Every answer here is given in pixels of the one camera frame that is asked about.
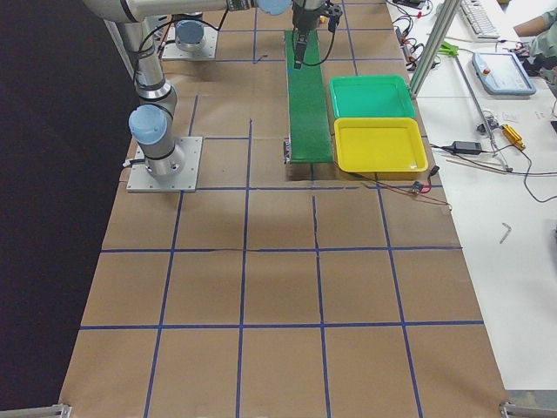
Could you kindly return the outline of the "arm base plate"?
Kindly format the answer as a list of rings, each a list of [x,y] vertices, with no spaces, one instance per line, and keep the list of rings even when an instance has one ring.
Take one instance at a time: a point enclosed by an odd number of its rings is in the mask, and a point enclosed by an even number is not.
[[[174,137],[173,153],[165,159],[144,156],[136,146],[126,186],[128,192],[195,192],[203,148],[202,137]]]
[[[172,26],[164,42],[162,59],[164,61],[208,61],[216,57],[218,32],[204,27],[204,35],[197,44],[182,42]]]

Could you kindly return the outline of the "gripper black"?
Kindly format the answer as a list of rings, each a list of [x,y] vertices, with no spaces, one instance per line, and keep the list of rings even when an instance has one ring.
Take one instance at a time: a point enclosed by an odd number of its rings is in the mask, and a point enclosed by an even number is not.
[[[293,68],[299,70],[304,64],[305,50],[308,44],[307,31],[315,30],[321,17],[328,18],[327,29],[334,33],[343,15],[340,5],[326,0],[294,0],[292,3]]]

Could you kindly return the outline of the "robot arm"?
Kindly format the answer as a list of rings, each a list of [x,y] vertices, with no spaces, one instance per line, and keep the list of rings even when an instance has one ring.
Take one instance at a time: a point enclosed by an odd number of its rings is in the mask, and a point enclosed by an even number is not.
[[[258,7],[263,12],[277,16],[284,13],[289,7],[292,8],[291,44],[293,52],[293,68],[301,69],[303,66],[313,67],[323,64],[329,57],[339,20],[343,14],[341,7],[331,1],[228,1],[226,12],[221,18],[219,27],[212,27],[215,31],[221,29],[229,11],[248,10],[250,7]],[[315,30],[320,18],[328,19],[328,31],[332,33],[332,39],[325,57],[316,63],[305,61],[305,52],[309,44],[310,32]],[[174,43],[182,50],[186,46],[199,46],[204,39],[204,30],[209,28],[208,23],[202,21],[202,12],[186,13],[176,15],[178,21],[175,26]]]
[[[97,17],[116,25],[140,106],[129,116],[131,134],[145,158],[146,170],[155,177],[176,172],[183,156],[176,150],[171,135],[174,110],[178,101],[175,88],[162,71],[154,35],[175,24],[185,29],[186,45],[197,45],[204,38],[205,11],[234,11],[259,8],[280,15],[289,1],[86,1]]]

